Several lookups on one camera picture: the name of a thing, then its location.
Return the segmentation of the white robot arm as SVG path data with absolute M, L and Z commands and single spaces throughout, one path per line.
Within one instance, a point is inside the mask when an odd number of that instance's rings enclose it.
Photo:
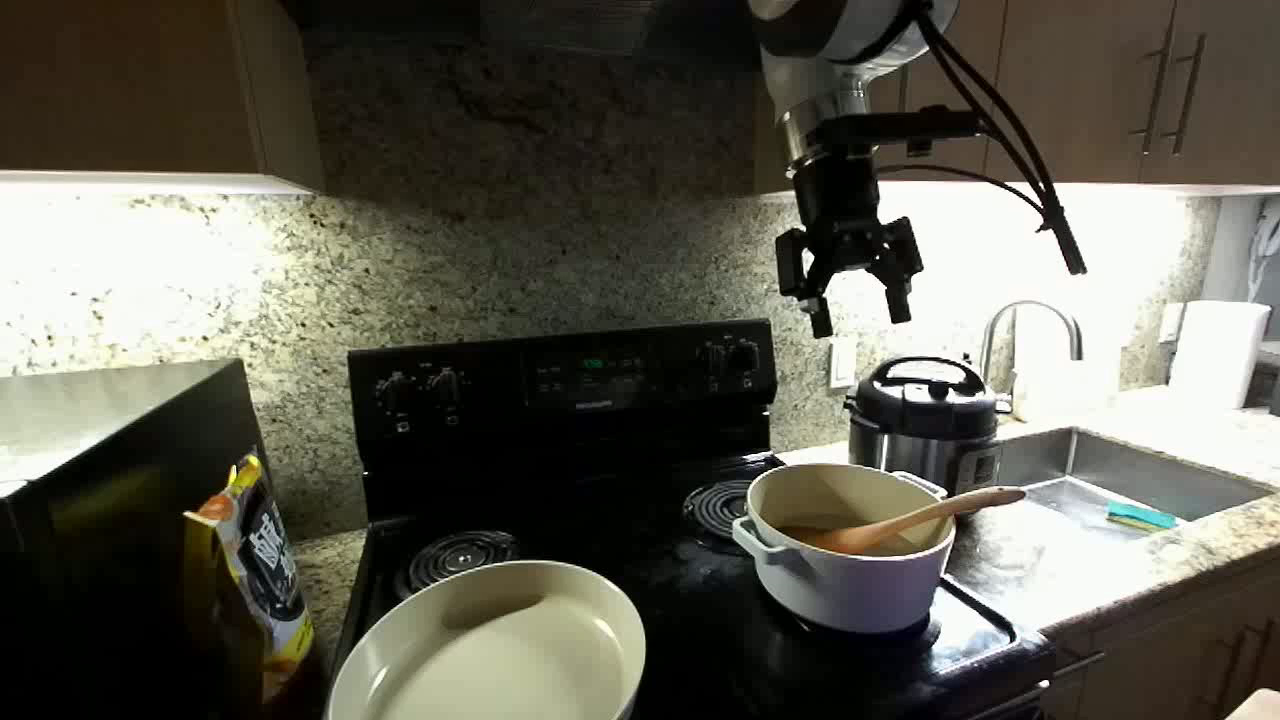
M 879 220 L 871 155 L 879 144 L 931 144 L 937 123 L 924 110 L 877 110 L 869 82 L 922 61 L 955 0 L 749 0 L 749 10 L 802 206 L 802 225 L 777 235 L 780 290 L 813 337 L 828 337 L 831 276 L 864 266 L 885 285 L 888 320 L 903 322 L 924 261 L 908 220 Z

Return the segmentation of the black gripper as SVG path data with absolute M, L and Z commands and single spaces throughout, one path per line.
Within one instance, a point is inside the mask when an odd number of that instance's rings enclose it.
M 864 266 L 885 285 L 893 322 L 908 322 L 913 276 L 924 266 L 913 225 L 879 220 L 869 155 L 813 155 L 794 168 L 802 225 L 777 240 L 780 290 L 802 296 L 813 337 L 831 337 L 822 296 L 836 272 Z

